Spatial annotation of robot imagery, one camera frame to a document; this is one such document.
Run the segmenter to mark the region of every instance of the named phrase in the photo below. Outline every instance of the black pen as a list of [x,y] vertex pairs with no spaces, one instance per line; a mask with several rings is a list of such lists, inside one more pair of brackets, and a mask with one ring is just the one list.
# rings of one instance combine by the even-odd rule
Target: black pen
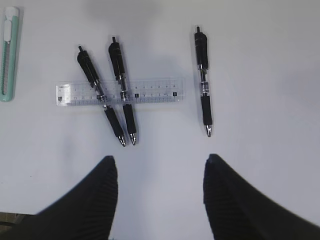
[[115,79],[121,85],[121,100],[123,104],[123,112],[126,121],[126,128],[133,145],[136,145],[136,124],[132,105],[129,103],[130,96],[128,92],[125,67],[122,59],[120,44],[116,42],[116,38],[112,37],[112,43],[109,46],[110,59],[113,66]]
[[200,27],[198,26],[194,34],[194,41],[196,62],[201,80],[200,90],[203,125],[205,126],[206,134],[208,137],[211,137],[213,120],[211,115],[209,82],[207,79],[207,70],[209,69],[208,40],[207,36],[203,32],[200,32]]
[[[100,98],[99,101],[105,101],[107,97],[104,94],[103,88],[101,86],[98,74],[94,68],[94,65],[91,62],[91,59],[87,53],[87,51],[84,51],[81,46],[79,46],[79,54],[77,57],[77,61],[80,64],[81,68],[84,71],[84,74],[86,75],[86,78],[88,79],[90,85],[92,88],[95,87],[96,92],[99,94]],[[106,117],[108,118],[111,127],[113,129],[113,132],[115,136],[119,139],[122,146],[126,146],[126,139],[124,136],[124,131],[122,130],[118,118],[116,116],[115,110],[112,108],[111,105],[104,104],[103,105],[104,113]]]

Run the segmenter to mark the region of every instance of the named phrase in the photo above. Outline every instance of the pen grip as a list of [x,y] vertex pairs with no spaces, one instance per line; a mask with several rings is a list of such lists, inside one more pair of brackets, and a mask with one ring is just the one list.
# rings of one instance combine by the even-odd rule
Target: pen grip
[[131,104],[123,105],[123,112],[126,121],[126,128],[128,130],[128,134],[135,134],[137,132],[134,113]]
[[201,105],[202,105],[202,117],[203,117],[203,125],[212,125],[212,115],[211,115],[211,104],[210,104],[210,96],[202,96],[201,97]]
[[124,135],[124,131],[122,130],[118,118],[116,116],[115,110],[113,108],[108,108],[104,111],[106,117],[108,118],[110,125],[113,129],[114,135],[116,137],[121,137]]

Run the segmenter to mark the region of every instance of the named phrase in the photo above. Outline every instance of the pen tip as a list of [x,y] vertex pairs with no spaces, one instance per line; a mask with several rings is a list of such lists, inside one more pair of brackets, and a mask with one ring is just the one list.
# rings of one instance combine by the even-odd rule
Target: pen tip
[[136,134],[135,133],[131,133],[130,134],[130,139],[131,139],[132,145],[135,146],[137,144]]
[[126,139],[125,139],[125,136],[118,136],[118,139],[119,139],[119,141],[120,141],[120,143],[121,143],[121,145],[123,146],[123,147],[125,147],[127,144],[126,144]]
[[206,125],[205,126],[206,134],[209,138],[211,138],[212,135],[212,125]]

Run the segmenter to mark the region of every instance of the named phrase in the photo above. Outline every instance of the white desk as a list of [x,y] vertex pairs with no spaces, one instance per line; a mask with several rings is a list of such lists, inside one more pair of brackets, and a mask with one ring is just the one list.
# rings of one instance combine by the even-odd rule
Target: white desk
[[[8,5],[24,16],[15,99],[0,103],[1,212],[37,213],[113,155],[119,200],[111,237],[210,239],[202,183],[208,155],[218,153],[264,194],[320,225],[318,0],[0,3]],[[209,37],[212,138],[194,81],[196,24]],[[136,147],[119,144],[100,107],[55,106],[57,81],[84,79],[79,44],[101,78],[112,79],[112,35],[131,79],[185,78],[182,103],[136,106]]]

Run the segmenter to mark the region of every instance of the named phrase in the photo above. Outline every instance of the ruler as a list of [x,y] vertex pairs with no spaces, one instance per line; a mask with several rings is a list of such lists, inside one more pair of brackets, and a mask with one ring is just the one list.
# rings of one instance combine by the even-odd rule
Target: ruler
[[[183,78],[133,80],[128,83],[131,104],[175,103],[183,100]],[[61,82],[56,85],[56,105],[58,107],[87,105],[123,104],[120,98],[121,87],[117,81],[103,81],[105,101],[87,81]]]

